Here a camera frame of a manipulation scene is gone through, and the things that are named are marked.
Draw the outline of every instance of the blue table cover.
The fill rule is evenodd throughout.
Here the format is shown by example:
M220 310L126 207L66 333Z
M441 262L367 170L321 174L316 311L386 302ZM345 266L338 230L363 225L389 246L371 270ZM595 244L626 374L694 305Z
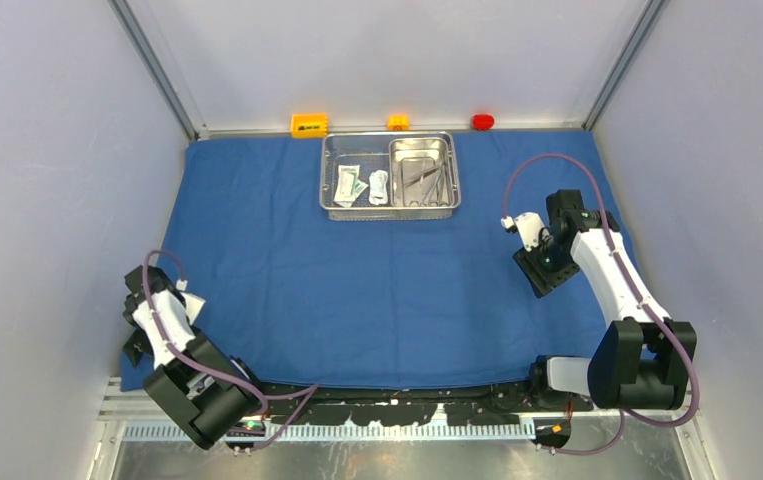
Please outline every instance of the blue table cover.
M619 220L593 136L497 131L454 142L461 206L447 220L397 222L327 218L319 140L191 144L163 248L207 300L196 324L261 379L294 384L463 387L525 379L540 354L592 355L605 322L587 280L536 299L511 258L519 237L499 219L516 167L560 152L593 172ZM562 188L595 207L582 172L549 160L519 177L510 213L545 219L546 196ZM134 368L122 356L123 389L151 370L150 358Z

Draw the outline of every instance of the aluminum frame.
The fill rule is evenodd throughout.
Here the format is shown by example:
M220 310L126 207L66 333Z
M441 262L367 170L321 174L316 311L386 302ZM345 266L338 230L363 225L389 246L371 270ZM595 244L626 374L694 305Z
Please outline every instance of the aluminum frame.
M277 129L260 129L260 130L209 130L206 124L202 124L201 128L196 128L192 118L187 113L186 108L181 102L180 97L176 89L172 85L172 81L166 73L166 69L157 58L157 54L151 46L145 31L142 29L140 22L137 20L136 15L131 9L128 0L108 0L113 10L116 12L119 22L125 28L129 38L137 50L137 53L154 79L157 88L160 90L161 95L166 100L167 104L172 110L172 114L175 119L181 125L184 133L191 142L199 139L208 139L214 137L229 137L229 136L265 136L265 135L283 135L288 133L286 130ZM646 6L641 12L640 18L634 26L631 34L626 40L616 63L611 69L605 82L602 84L602 88L599 90L596 100L590 107L590 111L587 114L584 122L571 122L571 121L557 121L557 122L535 122L524 124L497 124L494 129L525 129L525 130L557 130L557 129L583 129L592 130L596 126L596 122L608 106L611 98L619 88L620 82L625 76L628 69L631 67L637 52L643 46L646 41L649 32L654 27L657 19L659 18L664 7L668 3L668 0L647 0ZM449 132L468 130L468 125L414 125L414 129L417 130L445 130ZM355 132L355 131L368 131L385 129L383 125L366 125L366 126L349 126L332 128L331 133L337 132Z

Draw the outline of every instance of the sterile package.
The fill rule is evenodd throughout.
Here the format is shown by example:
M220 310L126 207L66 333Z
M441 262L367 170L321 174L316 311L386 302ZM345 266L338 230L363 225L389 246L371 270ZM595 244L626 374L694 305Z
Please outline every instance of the sterile package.
M373 205L387 204L387 178L386 170L376 170L369 175L369 203Z
M337 168L337 191L334 202L350 208L357 197L366 190L366 183L360 181L360 165L340 165Z

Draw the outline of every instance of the purple cable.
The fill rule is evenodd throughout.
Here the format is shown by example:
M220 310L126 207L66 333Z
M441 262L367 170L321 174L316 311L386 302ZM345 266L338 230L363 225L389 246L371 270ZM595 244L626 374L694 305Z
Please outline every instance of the purple cable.
M237 363L236 360L234 360L232 358L231 359L231 363L233 363L234 366L237 367L237 370L243 372L243 375L248 376L248 374L245 371L243 371L243 368L240 366L239 363ZM305 388L304 390L299 390L298 392L285 393L283 395L266 395L266 399L267 400L292 400L294 398L299 398L302 395L307 395L309 393L313 393L316 390L317 387L319 387L318 384L317 385L311 385L311 386Z
M655 311L652 310L652 308L648 304L643 303L644 299L643 299L643 294L640 292L640 287L638 287L637 284L634 283L634 279L631 278L631 274L628 272L628 267L626 266L625 259L623 259L622 255L616 251L616 243L614 243L614 238L611 235L611 229L610 229L610 226L608 225L608 215L607 215L607 211L605 210L605 201L602 199L602 192L601 190L599 190L599 184L596 182L596 179L593 177L593 174L590 173L590 170L588 170L587 167L585 167L581 162L579 162L575 158L570 157L569 155L563 155L560 153L543 153L543 154L536 155L534 157L529 158L528 160L523 162L523 164L520 165L519 168L516 169L516 171L514 171L513 175L511 175L510 180L508 180L508 185L505 187L505 195L502 199L502 218L505 218L508 216L508 197L510 196L511 187L513 187L513 184L516 181L516 177L520 174L520 172L522 172L525 168L527 168L532 163L538 162L546 158L565 160L575 165L576 167L580 168L581 171L584 172L584 174L587 176L587 179L590 180L590 185L593 187L593 192L596 194L596 203L599 205L599 214L602 217L602 230L605 233L605 239L608 243L608 248L611 249L611 254L614 257L614 261L616 261L617 267L619 268L620 273L622 274L622 277L625 280L626 285L628 285L628 288L629 290L631 290L631 293L634 295L635 300L637 300L637 302L639 302L642 305L643 311L647 315L649 315L649 318L651 318L652 321L655 322L658 328L661 329L661 332L664 334L664 336L667 337L667 340L670 341L670 344L672 344L676 353L678 353L678 356L681 358L681 361L684 362L684 366L687 369L687 376L690 378L690 385L693 388L693 392L690 397L690 405L688 406L687 411L681 417L675 420L662 421L662 420L655 420L655 419L646 417L633 410L626 410L626 412L632 417L656 427L678 427L678 426L684 425L685 423L693 419L693 417L696 415L696 412L699 410L699 379L698 379L698 376L696 375L696 369L693 366L693 362L690 361L690 355L687 354L687 350L685 350L684 345L682 345L681 342L678 341L678 338L676 338L675 334L672 333L669 327L667 327L663 319L661 319L658 316L658 314L655 313ZM596 453L599 453L599 451L604 451L604 450L599 450L599 449L595 450Z
M620 412L620 426L617 429L617 434L614 435L614 438L611 439L610 442L602 445L599 448L594 448L593 450L570 450L568 448L556 448L555 452L563 453L565 455L588 456L588 455L596 455L597 453L602 453L606 450L609 450L611 447L617 444L620 437L622 437L622 432L625 430L625 413L623 413L622 410L620 410L619 412Z
M316 391L316 389L319 388L319 384L311 385L307 388L307 390L310 390L307 395L305 395L304 400L301 401L298 407L296 407L295 410L293 410L293 413L287 418L287 421L284 422L283 425L281 425L281 428L278 429L277 432L275 432L271 437L269 437L266 441L261 442L258 445L255 445L254 447L249 450L249 453L256 452L262 448L266 448L269 445L272 444L272 442L275 441L278 437L281 436L282 433L284 433L284 430L287 429L287 427L293 423L293 421L296 419L296 417L299 416L299 413L301 413L302 409L304 409L304 406L307 405L307 402L310 400L310 397L313 396L313 392Z

